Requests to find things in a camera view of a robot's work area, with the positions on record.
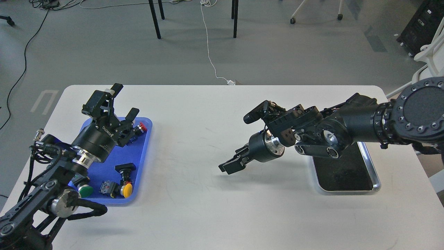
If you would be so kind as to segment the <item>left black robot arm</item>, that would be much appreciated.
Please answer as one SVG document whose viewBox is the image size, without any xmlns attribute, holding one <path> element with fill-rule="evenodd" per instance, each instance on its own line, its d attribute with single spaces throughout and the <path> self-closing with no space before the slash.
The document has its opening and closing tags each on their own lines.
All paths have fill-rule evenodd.
<svg viewBox="0 0 444 250">
<path fill-rule="evenodd" d="M 92 163 L 104 163 L 114 147 L 135 136 L 139 109 L 132 108 L 124 120 L 114 114 L 114 99 L 122 88 L 116 83 L 93 92 L 82 108 L 92 121 L 71 144 L 38 131 L 30 146 L 30 170 L 35 161 L 49 166 L 36 177 L 28 175 L 16 206 L 1 217 L 2 250 L 50 250 L 65 221 L 107 212 L 105 205 L 81 198 L 68 184 L 76 175 L 86 177 Z"/>
</svg>

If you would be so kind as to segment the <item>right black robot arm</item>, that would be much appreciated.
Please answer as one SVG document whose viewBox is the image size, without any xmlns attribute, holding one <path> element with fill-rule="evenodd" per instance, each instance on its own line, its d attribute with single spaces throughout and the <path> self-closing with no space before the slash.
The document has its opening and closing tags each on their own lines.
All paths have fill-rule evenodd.
<svg viewBox="0 0 444 250">
<path fill-rule="evenodd" d="M 243 117 L 246 124 L 263 120 L 263 130 L 219 169 L 233 174 L 252 160 L 266 163 L 279 158 L 291 146 L 301 155 L 338 159 L 359 141 L 378 142 L 382 149 L 389 144 L 412 144 L 421 154 L 442 155 L 443 94 L 443 77 L 430 77 L 381 104 L 359 93 L 321 111 L 302 105 L 286 110 L 266 100 Z"/>
</svg>

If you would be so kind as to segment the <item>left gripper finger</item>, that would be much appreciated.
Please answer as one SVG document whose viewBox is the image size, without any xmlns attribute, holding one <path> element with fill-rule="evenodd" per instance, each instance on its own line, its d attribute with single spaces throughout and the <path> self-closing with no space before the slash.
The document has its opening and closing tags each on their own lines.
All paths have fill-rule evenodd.
<svg viewBox="0 0 444 250">
<path fill-rule="evenodd" d="M 109 90 L 95 90 L 86 104 L 82 106 L 82 114 L 88 115 L 93 120 L 105 118 L 107 122 L 115 122 L 118 120 L 114 114 L 114 98 L 123 89 L 123 85 L 119 83 L 113 84 Z"/>
<path fill-rule="evenodd" d="M 135 134 L 134 120 L 139 113 L 139 109 L 132 108 L 126 115 L 125 120 L 120 123 L 118 127 L 118 146 L 125 146 L 130 138 Z"/>
</svg>

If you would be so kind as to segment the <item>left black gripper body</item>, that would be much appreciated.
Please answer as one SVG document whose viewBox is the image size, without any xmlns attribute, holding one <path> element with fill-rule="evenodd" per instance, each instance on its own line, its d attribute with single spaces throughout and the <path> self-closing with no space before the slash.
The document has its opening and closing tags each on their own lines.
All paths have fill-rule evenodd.
<svg viewBox="0 0 444 250">
<path fill-rule="evenodd" d="M 86 150 L 94 155 L 99 163 L 104 163 L 118 144 L 107 133 L 103 134 L 102 130 L 95 127 L 92 119 L 87 119 L 72 145 Z"/>
</svg>

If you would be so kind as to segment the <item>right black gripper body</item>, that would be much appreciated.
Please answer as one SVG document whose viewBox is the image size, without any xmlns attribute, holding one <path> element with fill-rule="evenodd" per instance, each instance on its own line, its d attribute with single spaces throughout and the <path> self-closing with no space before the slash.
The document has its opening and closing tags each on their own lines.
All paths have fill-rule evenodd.
<svg viewBox="0 0 444 250">
<path fill-rule="evenodd" d="M 266 163 L 280 157 L 280 149 L 272 142 L 269 131 L 253 134 L 248 141 L 248 157 L 261 163 Z"/>
</svg>

